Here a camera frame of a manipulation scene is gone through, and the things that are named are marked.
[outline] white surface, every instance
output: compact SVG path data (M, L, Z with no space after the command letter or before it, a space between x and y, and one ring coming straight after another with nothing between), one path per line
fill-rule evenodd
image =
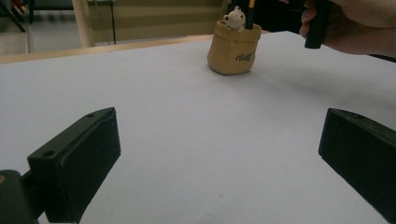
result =
M246 75L210 41L0 66L0 169L115 106L122 155L81 223L387 223L318 155L329 107L396 129L396 65L263 35Z

